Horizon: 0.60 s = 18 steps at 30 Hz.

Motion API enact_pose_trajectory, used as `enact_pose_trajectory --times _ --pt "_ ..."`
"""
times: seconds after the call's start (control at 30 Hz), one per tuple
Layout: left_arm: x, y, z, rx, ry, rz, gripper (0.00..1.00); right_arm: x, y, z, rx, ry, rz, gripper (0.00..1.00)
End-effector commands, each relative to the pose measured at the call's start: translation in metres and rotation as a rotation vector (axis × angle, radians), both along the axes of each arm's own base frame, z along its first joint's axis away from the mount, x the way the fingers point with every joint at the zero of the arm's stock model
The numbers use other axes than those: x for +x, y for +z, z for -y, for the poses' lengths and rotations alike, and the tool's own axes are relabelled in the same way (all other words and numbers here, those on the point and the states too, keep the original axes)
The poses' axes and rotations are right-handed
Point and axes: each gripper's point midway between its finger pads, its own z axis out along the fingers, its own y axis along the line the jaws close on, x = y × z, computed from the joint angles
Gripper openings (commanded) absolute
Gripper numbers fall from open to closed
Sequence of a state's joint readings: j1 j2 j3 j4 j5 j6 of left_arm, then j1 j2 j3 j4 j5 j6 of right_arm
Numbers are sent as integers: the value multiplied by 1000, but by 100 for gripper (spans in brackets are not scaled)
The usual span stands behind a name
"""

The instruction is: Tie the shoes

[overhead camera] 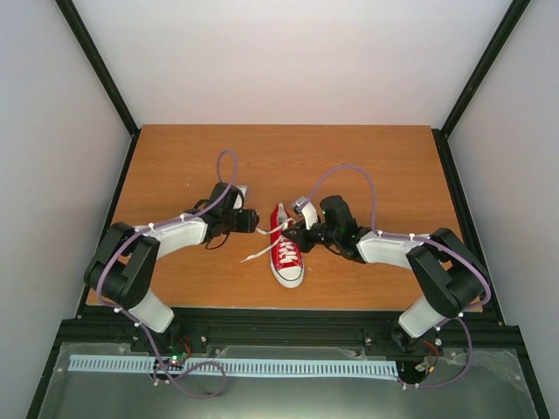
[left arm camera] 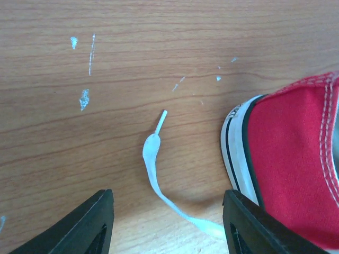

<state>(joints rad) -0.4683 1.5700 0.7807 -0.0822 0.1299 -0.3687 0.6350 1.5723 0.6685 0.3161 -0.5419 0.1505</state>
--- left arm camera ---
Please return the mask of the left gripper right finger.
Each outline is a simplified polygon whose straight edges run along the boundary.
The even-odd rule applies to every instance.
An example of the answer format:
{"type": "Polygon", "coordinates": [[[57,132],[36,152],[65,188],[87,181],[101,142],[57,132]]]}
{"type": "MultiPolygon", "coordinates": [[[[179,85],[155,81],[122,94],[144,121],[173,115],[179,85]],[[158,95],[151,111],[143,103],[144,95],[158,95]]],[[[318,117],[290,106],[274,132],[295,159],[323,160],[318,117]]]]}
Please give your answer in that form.
{"type": "Polygon", "coordinates": [[[223,205],[229,253],[326,253],[237,190],[225,191],[223,205]]]}

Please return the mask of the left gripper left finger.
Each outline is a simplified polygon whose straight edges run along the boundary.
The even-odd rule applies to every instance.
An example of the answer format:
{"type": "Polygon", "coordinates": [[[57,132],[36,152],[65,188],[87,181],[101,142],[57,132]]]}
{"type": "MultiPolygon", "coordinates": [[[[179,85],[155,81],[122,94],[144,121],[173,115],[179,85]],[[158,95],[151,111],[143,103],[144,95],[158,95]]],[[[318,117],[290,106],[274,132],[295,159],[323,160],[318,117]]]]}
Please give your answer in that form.
{"type": "Polygon", "coordinates": [[[96,192],[56,224],[11,253],[109,253],[113,192],[96,192]]]}

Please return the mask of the red canvas sneaker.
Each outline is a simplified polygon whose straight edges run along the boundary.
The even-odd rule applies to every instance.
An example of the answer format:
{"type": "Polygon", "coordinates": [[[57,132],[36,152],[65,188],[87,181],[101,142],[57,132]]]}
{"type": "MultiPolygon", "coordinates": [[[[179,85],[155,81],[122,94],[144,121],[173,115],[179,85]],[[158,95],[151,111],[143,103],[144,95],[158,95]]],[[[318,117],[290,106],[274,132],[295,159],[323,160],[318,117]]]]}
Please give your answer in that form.
{"type": "Polygon", "coordinates": [[[225,118],[232,187],[284,226],[338,253],[338,72],[255,96],[225,118]]]}

